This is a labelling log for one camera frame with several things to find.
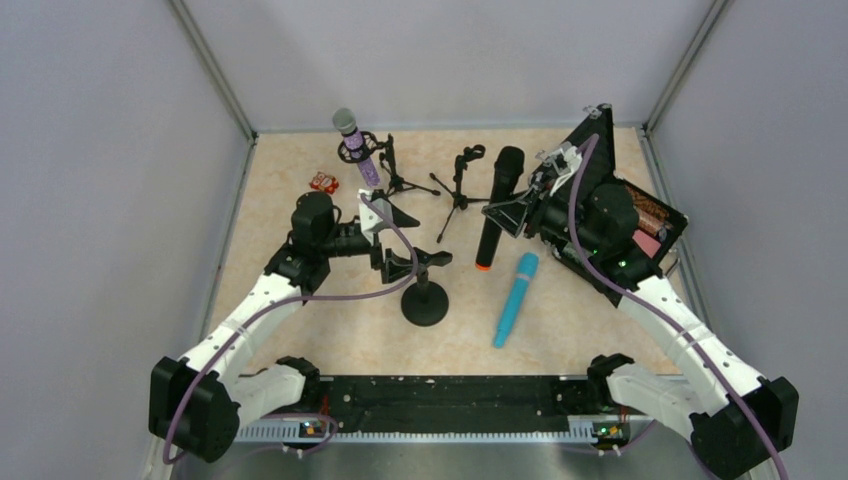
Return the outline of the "round base microphone stand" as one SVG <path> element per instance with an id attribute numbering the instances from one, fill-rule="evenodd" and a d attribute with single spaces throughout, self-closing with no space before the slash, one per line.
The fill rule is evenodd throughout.
<path id="1" fill-rule="evenodd" d="M 405 319 L 419 327 L 434 326 L 444 319 L 449 309 L 446 290 L 429 279 L 430 267 L 444 267 L 453 260 L 447 251 L 428 253 L 413 248 L 417 258 L 418 273 L 415 283 L 406 288 L 401 297 L 401 311 Z"/>

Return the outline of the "teal microphone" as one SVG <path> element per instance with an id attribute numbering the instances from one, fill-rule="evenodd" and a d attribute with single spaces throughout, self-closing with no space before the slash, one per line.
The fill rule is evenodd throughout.
<path id="1" fill-rule="evenodd" d="M 496 325 L 493 338 L 494 348 L 500 349 L 505 346 L 521 311 L 529 286 L 535 278 L 539 261 L 539 256 L 532 252 L 526 252 L 520 257 L 514 272 L 513 283 Z"/>

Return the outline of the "shock mount tripod stand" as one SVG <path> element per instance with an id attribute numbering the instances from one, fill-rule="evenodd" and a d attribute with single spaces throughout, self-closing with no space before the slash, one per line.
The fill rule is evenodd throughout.
<path id="1" fill-rule="evenodd" d="M 388 174 L 388 185 L 387 189 L 385 190 L 385 193 L 388 195 L 388 197 L 412 190 L 421 190 L 433 196 L 441 195 L 439 191 L 432 188 L 424 187 L 420 184 L 410 182 L 399 174 L 395 150 L 395 138 L 392 133 L 388 133 L 384 140 L 379 140 L 376 135 L 370 131 L 361 132 L 366 137 L 367 146 L 371 150 L 371 159 L 373 160 L 377 172 L 378 168 L 381 168 L 384 173 Z M 342 140 L 340 141 L 337 147 L 338 158 L 341 143 Z"/>

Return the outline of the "purple glitter microphone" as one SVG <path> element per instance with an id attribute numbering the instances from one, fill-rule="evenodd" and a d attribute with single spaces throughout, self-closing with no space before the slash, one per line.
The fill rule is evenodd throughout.
<path id="1" fill-rule="evenodd" d="M 339 158 L 344 163 L 357 167 L 368 188 L 378 187 L 380 176 L 371 159 L 371 150 L 367 146 L 366 137 L 358 129 L 353 112 L 346 107 L 339 108 L 332 116 L 332 123 L 342 135 Z"/>

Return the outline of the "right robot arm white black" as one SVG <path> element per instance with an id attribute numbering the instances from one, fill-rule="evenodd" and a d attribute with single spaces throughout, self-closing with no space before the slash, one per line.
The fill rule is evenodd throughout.
<path id="1" fill-rule="evenodd" d="M 799 394 L 731 351 L 675 292 L 660 262 L 682 214 L 619 179 L 588 186 L 494 184 L 483 210 L 481 264 L 501 233 L 541 239 L 555 258 L 634 319 L 683 375 L 661 379 L 625 355 L 599 356 L 589 375 L 601 399 L 634 408 L 684 438 L 715 477 L 784 479 Z"/>

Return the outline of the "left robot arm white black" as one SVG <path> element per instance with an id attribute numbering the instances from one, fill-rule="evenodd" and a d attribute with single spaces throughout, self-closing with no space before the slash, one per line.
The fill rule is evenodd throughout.
<path id="1" fill-rule="evenodd" d="M 291 215 L 291 230 L 242 302 L 196 346 L 179 358 L 163 357 L 151 372 L 148 429 L 163 442 L 161 461 L 176 465 L 192 455 L 208 463 L 223 456 L 237 430 L 281 408 L 302 401 L 308 376 L 284 360 L 257 374 L 242 374 L 247 363 L 289 316 L 310 303 L 353 302 L 389 295 L 411 282 L 420 265 L 410 250 L 410 266 L 389 273 L 380 232 L 391 230 L 406 248 L 403 234 L 419 220 L 394 205 L 380 189 L 361 189 L 359 212 L 340 222 L 332 197 L 301 195 Z M 338 257 L 366 256 L 380 271 L 384 289 L 348 295 L 320 295 Z"/>

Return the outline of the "small black tripod stand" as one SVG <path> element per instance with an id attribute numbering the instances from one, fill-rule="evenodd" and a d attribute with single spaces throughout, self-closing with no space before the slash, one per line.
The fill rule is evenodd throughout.
<path id="1" fill-rule="evenodd" d="M 489 201 L 488 196 L 472 197 L 469 196 L 463 189 L 465 172 L 468 170 L 469 164 L 473 161 L 483 159 L 485 155 L 486 147 L 481 144 L 465 147 L 463 151 L 455 157 L 453 162 L 452 187 L 443 182 L 435 173 L 429 173 L 429 178 L 434 181 L 451 199 L 451 210 L 436 237 L 437 244 L 441 244 L 443 242 L 451 219 L 454 217 L 456 212 L 466 211 L 472 204 L 483 204 Z"/>

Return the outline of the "red owl toy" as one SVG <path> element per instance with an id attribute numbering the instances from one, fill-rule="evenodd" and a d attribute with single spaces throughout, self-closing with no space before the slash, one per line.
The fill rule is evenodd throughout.
<path id="1" fill-rule="evenodd" d="M 340 187 L 338 179 L 325 172 L 317 172 L 309 182 L 311 189 L 327 194 L 334 194 Z"/>

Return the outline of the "black foam lined case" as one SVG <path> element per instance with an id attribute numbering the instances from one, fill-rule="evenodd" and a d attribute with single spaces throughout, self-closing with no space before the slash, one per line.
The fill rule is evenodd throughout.
<path id="1" fill-rule="evenodd" d="M 566 142 L 579 147 L 591 136 L 599 136 L 579 184 L 575 225 L 581 248 L 590 264 L 620 288 L 635 292 L 641 281 L 664 275 L 660 263 L 688 226 L 688 218 L 617 175 L 613 128 L 612 106 L 602 103 L 590 109 L 587 117 L 565 138 Z M 661 241 L 662 249 L 656 259 L 645 255 L 632 239 L 634 231 L 640 229 L 639 216 L 625 183 L 635 185 L 670 213 L 673 229 L 668 238 Z M 583 265 L 578 254 L 556 255 L 554 250 L 548 248 L 558 262 L 589 282 L 613 305 L 620 303 L 622 295 L 597 280 Z"/>

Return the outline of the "poker chip rolls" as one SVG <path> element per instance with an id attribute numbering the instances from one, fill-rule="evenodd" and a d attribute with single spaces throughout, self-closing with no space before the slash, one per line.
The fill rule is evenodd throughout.
<path id="1" fill-rule="evenodd" d="M 673 229 L 668 210 L 635 185 L 625 183 L 624 186 L 639 216 L 639 228 L 655 239 L 665 241 Z"/>

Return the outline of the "pink card box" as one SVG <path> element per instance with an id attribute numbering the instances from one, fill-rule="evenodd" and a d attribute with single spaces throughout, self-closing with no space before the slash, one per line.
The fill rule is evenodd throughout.
<path id="1" fill-rule="evenodd" d="M 662 249 L 662 242 L 660 240 L 641 229 L 634 231 L 632 239 L 649 258 L 656 259 L 659 257 L 660 250 Z"/>

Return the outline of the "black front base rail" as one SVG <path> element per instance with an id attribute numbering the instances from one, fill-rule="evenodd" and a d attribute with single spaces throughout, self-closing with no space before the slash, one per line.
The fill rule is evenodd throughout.
<path id="1" fill-rule="evenodd" d="M 581 415 L 606 408 L 584 379 L 530 376 L 323 377 L 306 410 L 337 420 L 343 433 L 565 433 Z"/>

